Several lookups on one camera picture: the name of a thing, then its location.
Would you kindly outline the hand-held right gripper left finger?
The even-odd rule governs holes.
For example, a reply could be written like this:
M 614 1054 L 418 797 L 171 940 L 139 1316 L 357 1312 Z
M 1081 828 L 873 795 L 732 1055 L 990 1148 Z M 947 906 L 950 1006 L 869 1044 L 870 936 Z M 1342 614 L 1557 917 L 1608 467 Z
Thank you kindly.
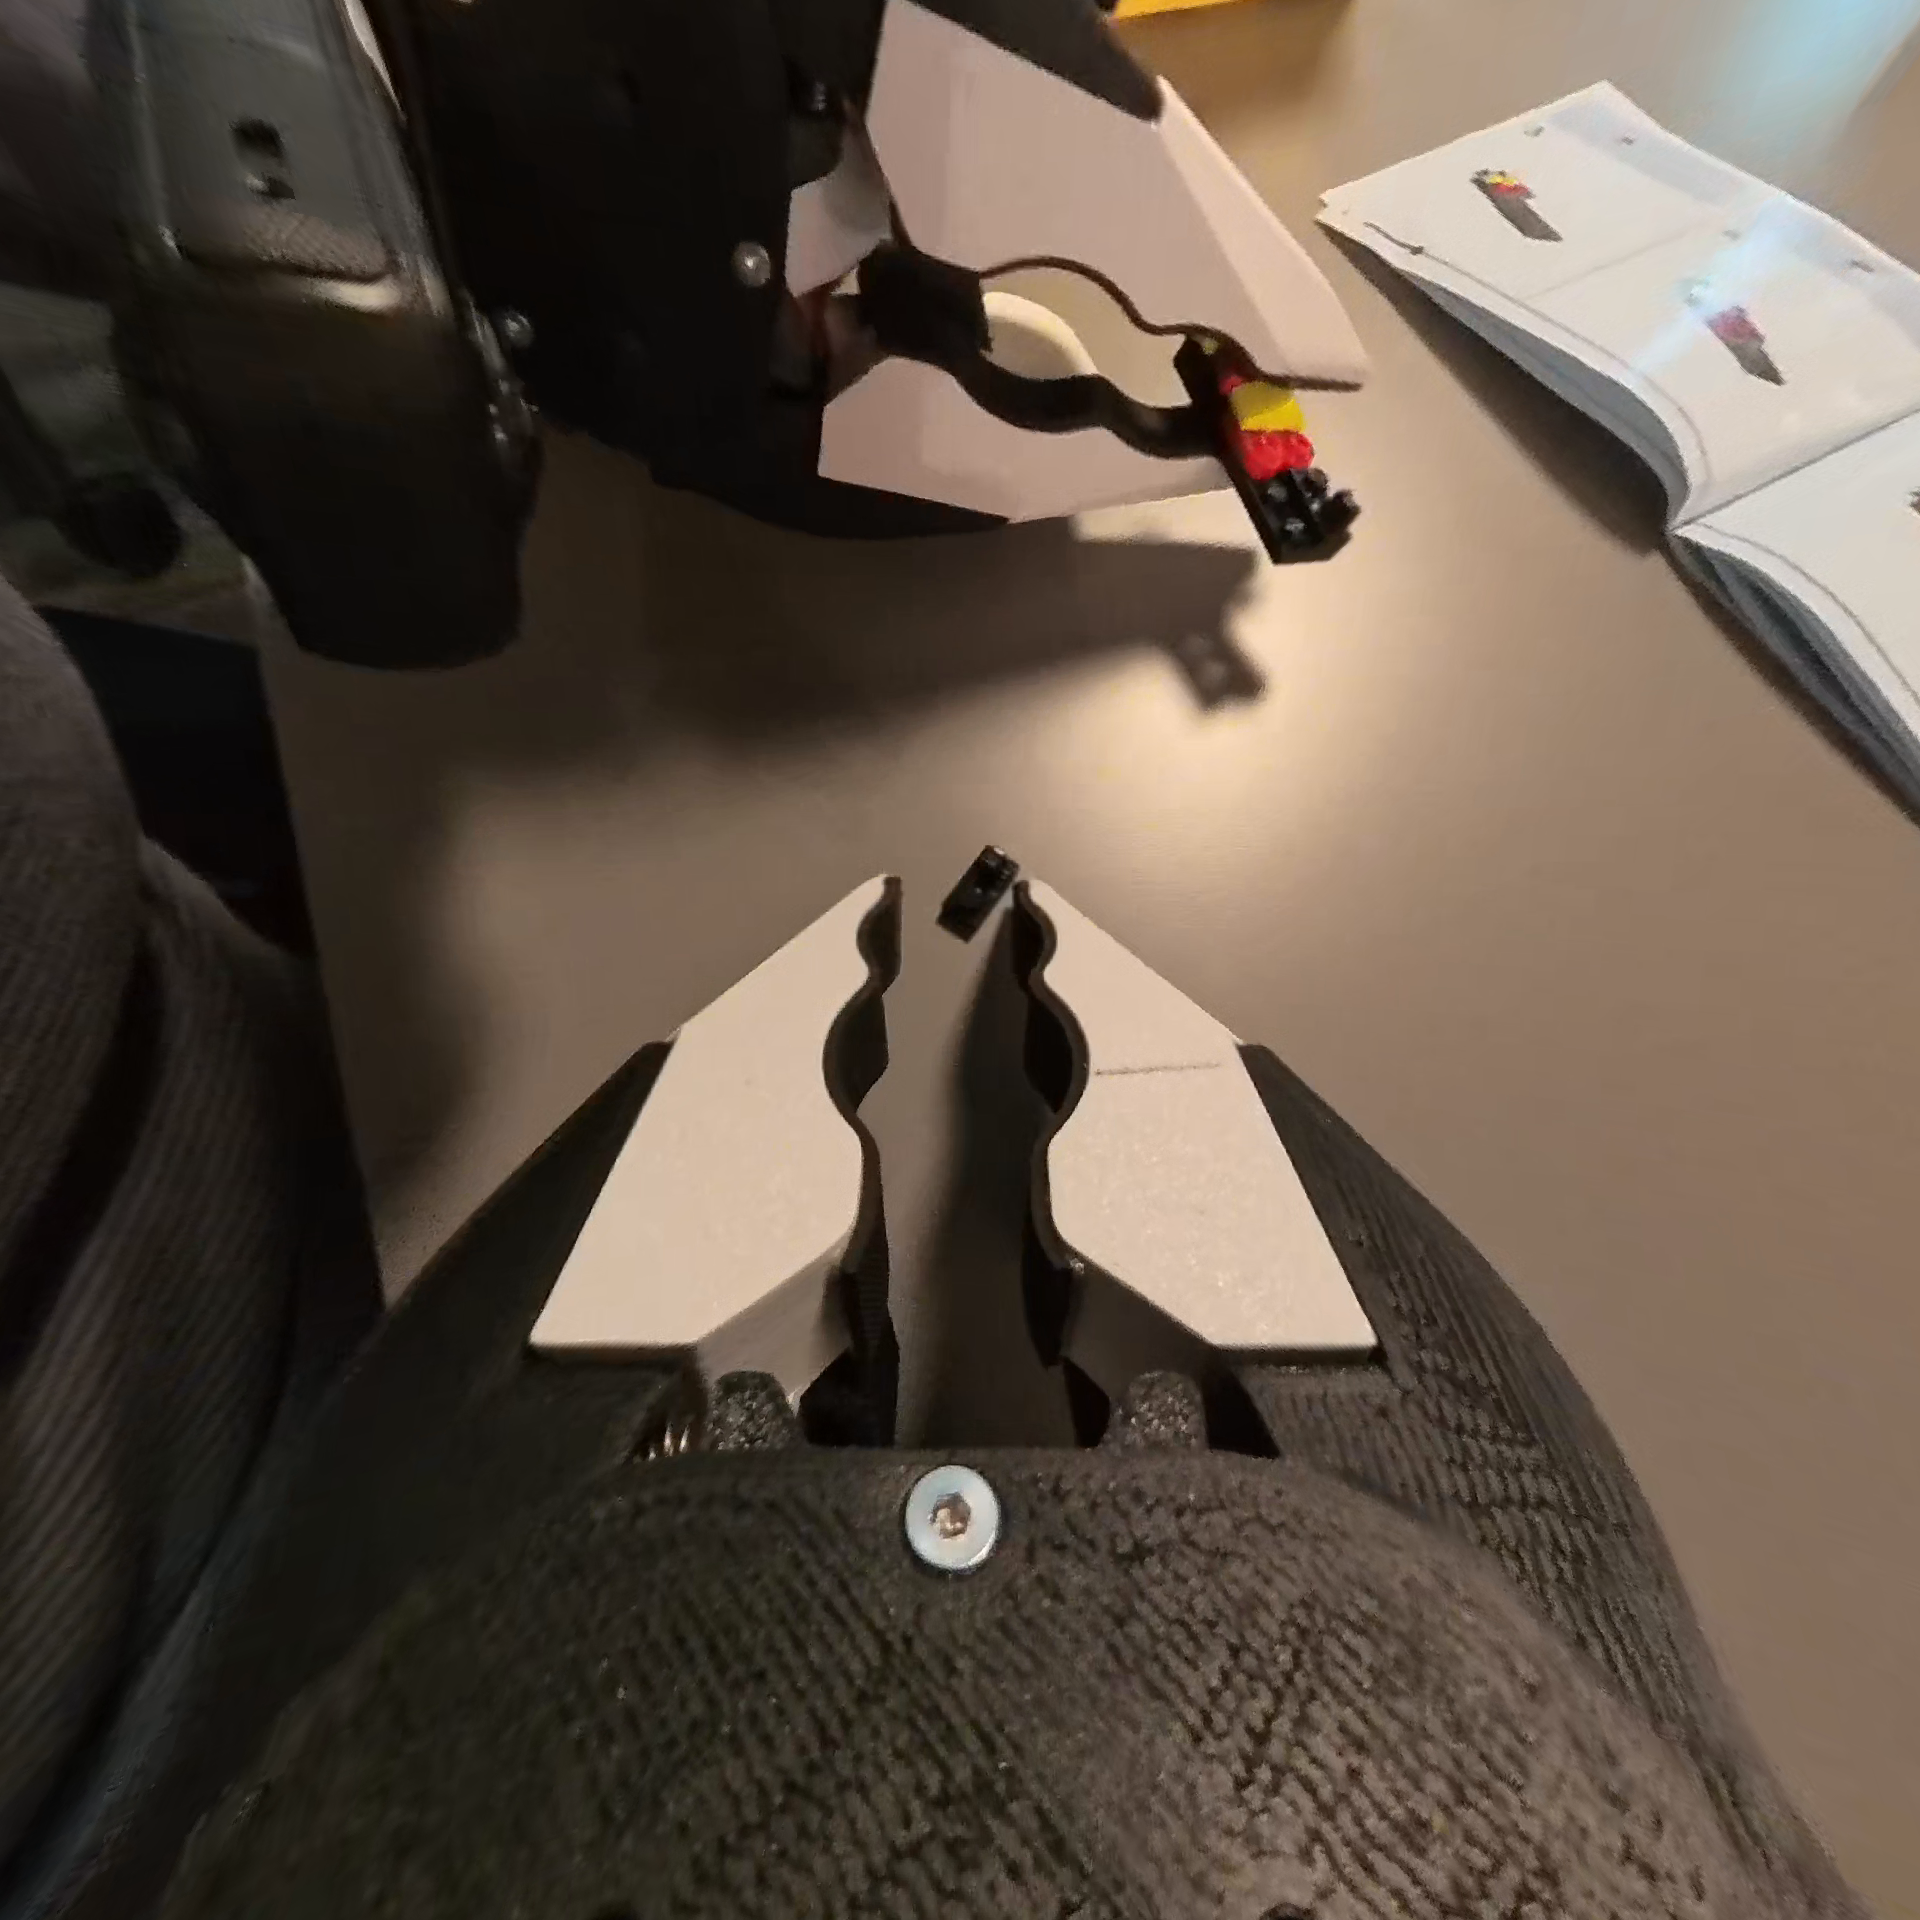
M 817 1436 L 888 1446 L 900 1339 L 878 1141 L 902 881 L 870 875 L 685 1020 L 532 1323 L 564 1362 L 775 1379 Z

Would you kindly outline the instruction booklet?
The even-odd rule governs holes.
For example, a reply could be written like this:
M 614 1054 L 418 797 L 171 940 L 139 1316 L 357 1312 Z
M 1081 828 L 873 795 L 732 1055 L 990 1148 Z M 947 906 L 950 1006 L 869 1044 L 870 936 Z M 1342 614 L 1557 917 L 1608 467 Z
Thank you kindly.
M 1642 459 L 1679 564 L 1916 806 L 1916 268 L 1608 81 L 1319 220 Z

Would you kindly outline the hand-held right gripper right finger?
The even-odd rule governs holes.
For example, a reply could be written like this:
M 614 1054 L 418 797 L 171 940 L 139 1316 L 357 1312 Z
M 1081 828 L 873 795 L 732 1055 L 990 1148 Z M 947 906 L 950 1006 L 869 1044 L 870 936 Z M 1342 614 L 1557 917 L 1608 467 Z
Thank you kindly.
M 1050 881 L 1017 883 L 1011 957 L 1042 1110 L 1023 1299 L 1072 1438 L 1175 1376 L 1202 1436 L 1264 1448 L 1245 1376 L 1367 1378 L 1381 1331 L 1243 1039 Z

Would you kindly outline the small black lego piece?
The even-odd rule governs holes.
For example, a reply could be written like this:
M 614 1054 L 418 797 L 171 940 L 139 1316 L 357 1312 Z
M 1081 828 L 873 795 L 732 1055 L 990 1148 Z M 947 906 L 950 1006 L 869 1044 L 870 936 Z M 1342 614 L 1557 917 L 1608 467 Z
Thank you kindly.
M 1004 847 L 982 846 L 949 888 L 937 923 L 955 940 L 970 943 L 1009 897 L 1020 871 L 1020 860 Z

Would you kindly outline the black red yellow lego assembly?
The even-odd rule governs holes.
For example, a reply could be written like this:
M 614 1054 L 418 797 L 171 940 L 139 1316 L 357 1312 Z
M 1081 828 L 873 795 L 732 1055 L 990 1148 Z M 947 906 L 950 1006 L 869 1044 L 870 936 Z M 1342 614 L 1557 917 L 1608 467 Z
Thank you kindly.
M 1266 557 L 1285 566 L 1338 554 L 1360 506 L 1321 466 L 1295 390 L 1247 371 L 1212 338 L 1185 338 L 1172 365 Z

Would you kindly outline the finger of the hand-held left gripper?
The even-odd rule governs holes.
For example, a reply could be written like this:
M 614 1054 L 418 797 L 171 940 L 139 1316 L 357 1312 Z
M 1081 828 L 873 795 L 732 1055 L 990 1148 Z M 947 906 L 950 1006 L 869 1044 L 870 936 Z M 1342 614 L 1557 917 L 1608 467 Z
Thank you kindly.
M 885 4 L 866 131 L 905 229 L 950 265 L 1053 265 L 1107 285 L 1146 331 L 1202 331 L 1254 370 L 1359 387 L 1332 282 L 1160 79 L 1148 115 L 926 4 Z
M 989 414 L 947 373 L 886 358 L 829 400 L 819 472 L 1007 522 L 1227 492 L 1212 458 L 1163 459 L 1097 428 L 1041 433 Z

